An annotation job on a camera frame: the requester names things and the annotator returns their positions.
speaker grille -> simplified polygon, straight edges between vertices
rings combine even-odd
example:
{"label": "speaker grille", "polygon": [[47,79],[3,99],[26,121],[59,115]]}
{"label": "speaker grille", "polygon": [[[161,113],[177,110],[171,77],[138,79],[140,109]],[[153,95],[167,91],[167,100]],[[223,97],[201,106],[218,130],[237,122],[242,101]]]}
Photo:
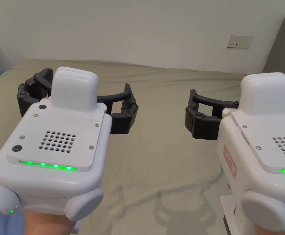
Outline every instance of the speaker grille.
{"label": "speaker grille", "polygon": [[42,142],[39,145],[39,149],[50,151],[61,151],[62,153],[70,153],[75,141],[76,135],[66,134],[56,131],[46,131]]}

white side pad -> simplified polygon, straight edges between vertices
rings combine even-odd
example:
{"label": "white side pad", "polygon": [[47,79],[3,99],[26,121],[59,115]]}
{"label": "white side pad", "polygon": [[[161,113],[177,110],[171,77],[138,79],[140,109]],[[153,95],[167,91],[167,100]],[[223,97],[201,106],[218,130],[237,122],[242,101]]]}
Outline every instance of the white side pad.
{"label": "white side pad", "polygon": [[285,203],[247,190],[241,199],[246,216],[255,224],[273,232],[285,231]]}
{"label": "white side pad", "polygon": [[14,191],[0,185],[0,211],[3,214],[13,213],[20,204],[20,199]]}
{"label": "white side pad", "polygon": [[102,189],[96,188],[93,191],[69,199],[65,206],[65,213],[68,219],[78,221],[88,216],[99,206],[103,195]]}

human hand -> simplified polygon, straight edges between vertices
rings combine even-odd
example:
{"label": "human hand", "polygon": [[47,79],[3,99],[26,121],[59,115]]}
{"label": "human hand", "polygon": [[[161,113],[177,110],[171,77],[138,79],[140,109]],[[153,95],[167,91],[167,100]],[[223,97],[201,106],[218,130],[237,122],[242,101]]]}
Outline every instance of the human hand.
{"label": "human hand", "polygon": [[75,224],[64,215],[25,212],[25,235],[69,235]]}

curved black arm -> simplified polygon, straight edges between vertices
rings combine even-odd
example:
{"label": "curved black arm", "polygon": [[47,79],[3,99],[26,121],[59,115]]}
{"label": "curved black arm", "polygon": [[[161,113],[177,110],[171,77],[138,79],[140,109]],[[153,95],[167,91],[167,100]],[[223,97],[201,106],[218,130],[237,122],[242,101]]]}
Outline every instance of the curved black arm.
{"label": "curved black arm", "polygon": [[[32,104],[51,95],[52,79],[53,70],[44,69],[18,86],[16,97],[22,117]],[[122,101],[121,112],[111,114],[113,103],[119,101]],[[126,83],[122,93],[98,96],[97,102],[104,103],[107,106],[106,113],[112,116],[111,134],[128,134],[138,111],[130,85]]]}
{"label": "curved black arm", "polygon": [[[211,116],[199,112],[200,103],[213,107]],[[195,139],[217,140],[223,109],[238,108],[238,105],[238,101],[214,100],[198,95],[193,89],[186,107],[185,126]]]}

hand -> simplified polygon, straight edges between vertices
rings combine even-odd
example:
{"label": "hand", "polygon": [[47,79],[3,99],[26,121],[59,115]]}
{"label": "hand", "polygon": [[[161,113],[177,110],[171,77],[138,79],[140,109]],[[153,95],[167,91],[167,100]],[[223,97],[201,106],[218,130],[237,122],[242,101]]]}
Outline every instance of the hand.
{"label": "hand", "polygon": [[25,235],[69,235],[75,224],[62,215],[25,212]]}
{"label": "hand", "polygon": [[255,228],[255,234],[256,235],[285,235],[285,232],[283,233],[275,233],[275,232],[270,232],[270,231],[267,231],[257,225],[254,226]]}

